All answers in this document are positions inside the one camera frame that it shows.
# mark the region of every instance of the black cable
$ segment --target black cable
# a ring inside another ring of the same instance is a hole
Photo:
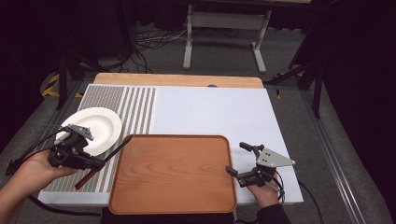
[[[317,200],[315,200],[314,195],[313,195],[313,194],[311,193],[311,191],[306,187],[306,185],[304,185],[300,180],[297,180],[297,181],[298,181],[298,184],[299,184],[301,187],[303,187],[303,189],[305,189],[306,192],[308,192],[309,196],[311,196],[312,201],[314,202],[315,207],[317,208],[317,211],[318,211],[320,224],[323,224],[323,217],[322,217],[322,214],[321,214],[321,212],[320,212],[320,209],[319,209]]]
[[[34,152],[33,154],[30,154],[36,147],[38,147],[41,143],[43,143],[44,141],[46,141],[47,139],[51,138],[53,135],[63,132],[64,131],[64,127],[62,127],[61,129],[59,129],[58,131],[56,131],[55,133],[52,133],[42,139],[40,139],[38,142],[34,143],[31,147],[29,147],[22,156],[20,156],[17,160],[12,161],[10,163],[10,165],[7,168],[6,171],[6,175],[14,175],[17,170],[21,167],[21,165],[29,160],[31,157],[33,157],[35,154],[47,150],[47,149],[40,149],[36,152]],[[39,201],[37,198],[33,197],[32,195],[30,195],[29,200],[31,200],[34,204],[36,204],[37,206],[52,212],[52,213],[59,213],[59,214],[65,214],[65,215],[71,215],[71,216],[91,216],[91,217],[99,217],[101,216],[101,214],[99,213],[84,213],[84,212],[74,212],[74,211],[68,211],[68,210],[62,210],[62,209],[58,209],[58,208],[54,208],[51,206],[48,206],[44,203],[42,203],[41,201]]]
[[[282,176],[279,174],[279,172],[277,170],[275,170],[276,174],[279,176],[280,178],[280,183],[282,184],[282,189],[283,189],[283,178]],[[282,204],[286,201],[286,194],[284,193],[282,196]]]
[[[47,139],[51,138],[52,136],[56,135],[57,133],[63,132],[64,128],[59,129],[58,131],[56,131],[55,133],[51,133],[50,135],[44,137],[43,139],[40,139],[38,142],[36,142],[35,144],[33,144],[31,147],[29,147],[24,153],[23,155],[20,156],[19,160],[21,160],[22,162],[26,161],[27,159],[25,159],[25,157],[27,155],[29,155],[29,153],[31,153],[36,147],[38,147],[40,144],[42,144],[44,141],[46,141]]]
[[[69,216],[79,216],[79,217],[99,217],[102,214],[100,213],[89,213],[89,212],[75,212],[75,211],[68,211],[68,210],[63,210],[63,209],[58,209],[54,208],[51,206],[48,206],[44,203],[42,203],[40,200],[37,198],[33,197],[30,195],[29,200],[32,201],[35,205],[39,206],[40,208],[49,211],[51,213],[57,213],[57,214],[64,214],[64,215],[69,215]]]
[[[242,223],[242,224],[256,224],[256,223],[258,223],[258,222],[259,222],[259,219],[256,218],[256,219],[253,220],[253,221],[245,221],[245,220],[242,220],[242,219],[237,219],[234,223],[235,223],[235,224],[239,224],[239,223]]]

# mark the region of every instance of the human hand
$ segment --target human hand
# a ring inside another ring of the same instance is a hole
[[[271,181],[270,183],[273,186],[276,186],[276,183],[274,181]],[[253,194],[260,208],[279,203],[279,199],[277,198],[278,191],[268,185],[264,185],[262,187],[259,187],[257,185],[250,185],[247,186],[247,188]]]
[[[50,152],[45,150],[29,158],[12,176],[9,184],[15,186],[24,196],[29,196],[45,188],[54,179],[78,171],[69,167],[52,167],[48,159],[49,154]]]

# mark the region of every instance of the white stand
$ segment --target white stand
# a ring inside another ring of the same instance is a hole
[[[184,53],[183,69],[188,70],[191,67],[192,54],[192,27],[212,27],[212,28],[229,28],[229,29],[244,29],[244,30],[259,30],[259,36],[256,42],[251,45],[253,47],[254,56],[260,73],[265,73],[265,65],[262,60],[262,53],[260,47],[262,46],[262,39],[270,20],[271,11],[267,10],[265,15],[243,15],[243,14],[228,14],[228,13],[213,13],[213,12],[194,12],[192,6],[189,6],[187,15],[187,43],[186,51]]]

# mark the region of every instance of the tray rim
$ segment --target tray rim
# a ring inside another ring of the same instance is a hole
[[[227,148],[228,148],[228,153],[227,153],[227,160],[230,163],[230,166],[233,165],[233,161],[231,158],[231,149],[230,149],[230,142],[228,141],[228,139],[221,134],[167,134],[167,133],[159,133],[159,134],[128,134],[126,135],[122,142],[125,141],[125,139],[127,139],[129,136],[133,135],[133,139],[131,139],[131,142],[128,144],[131,144],[134,141],[134,138],[136,137],[196,137],[196,138],[221,138],[225,141]],[[122,158],[122,155],[124,150],[121,151],[120,153],[120,157],[119,157],[119,161]],[[113,189],[114,189],[114,185],[116,184],[117,181],[117,176],[119,173],[119,169],[120,169],[120,162],[118,162],[117,164],[117,169],[116,169],[116,173],[115,173],[115,178],[114,178],[114,182],[113,182],[113,187],[111,188],[110,191],[110,196],[109,196],[109,201],[108,201],[108,208],[110,210],[110,212],[112,212],[115,215],[167,215],[167,214],[218,214],[218,213],[230,213],[232,212],[236,206],[237,206],[237,200],[236,200],[236,190],[235,190],[235,183],[234,183],[234,178],[230,177],[232,180],[232,192],[233,192],[233,206],[231,206],[231,209],[229,210],[224,210],[224,211],[207,211],[207,212],[179,212],[179,213],[175,213],[175,212],[161,212],[161,213],[154,213],[154,212],[147,212],[147,213],[133,213],[133,212],[118,212],[116,211],[117,209],[114,209],[114,205],[112,204],[113,202],[113,198],[114,198],[114,193],[113,193]]]

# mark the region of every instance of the wooden tray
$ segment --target wooden tray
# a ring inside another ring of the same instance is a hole
[[[227,213],[236,207],[228,140],[135,135],[120,154],[109,209],[116,215]]]

